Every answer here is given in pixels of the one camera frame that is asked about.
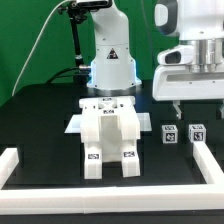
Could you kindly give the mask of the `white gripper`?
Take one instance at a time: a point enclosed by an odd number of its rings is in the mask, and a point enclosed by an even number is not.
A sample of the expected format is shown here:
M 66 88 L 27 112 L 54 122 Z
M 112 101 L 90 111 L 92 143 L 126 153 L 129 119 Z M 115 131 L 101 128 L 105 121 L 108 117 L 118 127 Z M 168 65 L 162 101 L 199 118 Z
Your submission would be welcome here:
M 219 118 L 224 119 L 224 58 L 221 44 L 179 45 L 158 55 L 152 95 L 157 101 L 173 101 L 179 120 L 180 101 L 223 99 Z

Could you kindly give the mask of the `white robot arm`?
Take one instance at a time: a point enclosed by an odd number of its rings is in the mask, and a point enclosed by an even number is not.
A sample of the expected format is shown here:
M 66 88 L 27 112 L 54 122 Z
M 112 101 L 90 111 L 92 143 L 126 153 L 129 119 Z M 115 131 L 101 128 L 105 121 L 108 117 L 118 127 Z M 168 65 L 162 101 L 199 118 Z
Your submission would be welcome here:
M 96 56 L 88 86 L 103 94 L 138 86 L 126 15 L 111 6 L 91 16 Z M 220 99 L 224 112 L 224 0 L 157 0 L 154 24 L 158 67 L 153 98 L 175 105 Z

